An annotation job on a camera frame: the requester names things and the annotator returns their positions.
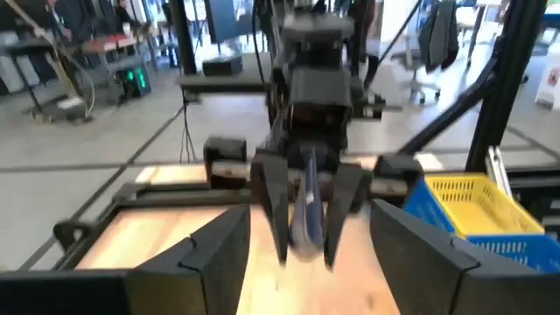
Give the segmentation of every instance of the computer monitor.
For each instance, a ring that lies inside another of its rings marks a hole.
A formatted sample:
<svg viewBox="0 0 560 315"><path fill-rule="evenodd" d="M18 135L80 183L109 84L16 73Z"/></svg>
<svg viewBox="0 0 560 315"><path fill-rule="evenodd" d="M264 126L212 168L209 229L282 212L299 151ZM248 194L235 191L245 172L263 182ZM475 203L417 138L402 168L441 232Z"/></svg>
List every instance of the computer monitor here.
<svg viewBox="0 0 560 315"><path fill-rule="evenodd" d="M204 0L204 4L213 43L252 32L253 0Z"/></svg>

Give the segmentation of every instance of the black panel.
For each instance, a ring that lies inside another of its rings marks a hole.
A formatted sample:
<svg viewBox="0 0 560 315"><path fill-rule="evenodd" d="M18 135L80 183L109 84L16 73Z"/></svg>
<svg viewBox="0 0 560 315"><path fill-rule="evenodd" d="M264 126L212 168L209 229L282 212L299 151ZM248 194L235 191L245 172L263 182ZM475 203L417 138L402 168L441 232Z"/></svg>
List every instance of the black panel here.
<svg viewBox="0 0 560 315"><path fill-rule="evenodd" d="M208 315L235 315L249 259L249 206L228 209L191 238L206 257L189 258L182 265L200 270Z"/></svg>
<svg viewBox="0 0 560 315"><path fill-rule="evenodd" d="M466 241L456 249L476 257L480 266L465 273L453 315L553 315L560 312L560 274L540 274Z"/></svg>
<svg viewBox="0 0 560 315"><path fill-rule="evenodd" d="M130 314L126 270L0 274L0 314Z"/></svg>
<svg viewBox="0 0 560 315"><path fill-rule="evenodd" d="M452 247L453 236L375 200L371 238L401 314L448 315L464 270L478 266Z"/></svg>

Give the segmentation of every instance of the metal rod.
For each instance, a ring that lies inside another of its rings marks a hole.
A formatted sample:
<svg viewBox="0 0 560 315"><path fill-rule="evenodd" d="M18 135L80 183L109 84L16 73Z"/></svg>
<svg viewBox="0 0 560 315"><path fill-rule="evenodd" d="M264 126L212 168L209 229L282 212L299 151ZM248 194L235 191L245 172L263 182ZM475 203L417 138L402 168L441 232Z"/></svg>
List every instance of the metal rod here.
<svg viewBox="0 0 560 315"><path fill-rule="evenodd" d="M178 58L183 67L184 75L196 74L193 39L186 22L185 2L182 0L169 0L171 18L178 38Z"/></svg>
<svg viewBox="0 0 560 315"><path fill-rule="evenodd" d="M134 17L135 21L138 21L137 10L134 7L134 2L130 1L130 8L132 9L132 16Z"/></svg>
<svg viewBox="0 0 560 315"><path fill-rule="evenodd" d="M496 93L489 94L482 102L466 160L467 172L483 172L488 148L501 143L517 90L533 52L545 4L546 0L513 0L510 4L507 28L493 50L493 57L498 61L495 68Z"/></svg>
<svg viewBox="0 0 560 315"><path fill-rule="evenodd" d="M471 66L471 57L473 56L474 47L476 46L476 40L479 36L480 27L482 26L482 19L484 18L484 13L486 12L486 6L480 6L477 9L476 20L474 21L474 27L472 28L471 42L469 43L469 52L466 55L466 65Z"/></svg>
<svg viewBox="0 0 560 315"><path fill-rule="evenodd" d="M406 30L406 28L409 26L410 21L416 15L416 13L418 11L418 8L420 8L420 4L422 3L422 1L423 0L417 0L416 1L416 4L414 4L414 7L412 8L412 11L406 17L406 20L402 24L401 28L396 33L396 35L393 37L393 39L391 40L391 42L389 43L389 45L387 46L387 48L385 49L385 51L383 52L381 57L379 58L379 61L377 61L378 65L380 65L385 60L385 58L387 58L387 56L389 56L389 53L391 52L391 49L393 49L393 46L396 44L397 41L399 41L399 39L401 38L401 35L403 35L404 30ZM366 79L364 80L364 88L365 88L366 91L369 91L369 88L370 88L371 84L374 82L374 77L375 77L376 72L377 72L377 66L374 66L374 67L369 66L367 68Z"/></svg>
<svg viewBox="0 0 560 315"><path fill-rule="evenodd" d="M444 132L449 126L454 124L469 109L472 109L494 86L493 69L496 64L495 59L490 59L486 64L479 78L463 93L461 93L455 103L445 112L438 116L433 122L426 126L410 139L400 150L399 153L415 154L421 151L433 139Z"/></svg>

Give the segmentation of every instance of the blue basket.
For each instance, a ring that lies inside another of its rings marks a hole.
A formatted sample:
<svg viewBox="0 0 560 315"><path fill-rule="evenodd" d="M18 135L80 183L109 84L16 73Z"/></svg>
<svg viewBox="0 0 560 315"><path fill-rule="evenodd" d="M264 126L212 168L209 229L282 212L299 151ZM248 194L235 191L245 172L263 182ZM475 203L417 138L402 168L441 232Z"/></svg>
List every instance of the blue basket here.
<svg viewBox="0 0 560 315"><path fill-rule="evenodd" d="M455 227L451 224L451 220L437 202L425 180L419 180L416 183L412 194L402 209L436 228L442 228L455 234Z"/></svg>
<svg viewBox="0 0 560 315"><path fill-rule="evenodd" d="M469 236L467 240L543 273L560 273L560 244L547 235Z"/></svg>

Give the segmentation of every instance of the jacket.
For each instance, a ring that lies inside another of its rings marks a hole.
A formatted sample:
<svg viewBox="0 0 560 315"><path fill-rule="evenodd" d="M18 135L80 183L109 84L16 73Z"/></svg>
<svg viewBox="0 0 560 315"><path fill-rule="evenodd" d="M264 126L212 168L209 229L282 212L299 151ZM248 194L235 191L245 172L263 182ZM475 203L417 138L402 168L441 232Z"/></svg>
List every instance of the jacket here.
<svg viewBox="0 0 560 315"><path fill-rule="evenodd" d="M418 36L420 58L426 66L427 73L440 66L445 70L457 58L459 41L456 9L455 1L435 2L420 30Z"/></svg>
<svg viewBox="0 0 560 315"><path fill-rule="evenodd" d="M115 14L116 14L116 18L118 20L119 25L117 26L117 29L119 32L123 32L123 23L128 23L130 24L130 28L132 29L136 29L138 27L140 27L140 24L138 23L138 21L136 21L135 19L133 19L132 17L130 17L129 12L123 8L120 5L117 5L115 7Z"/></svg>

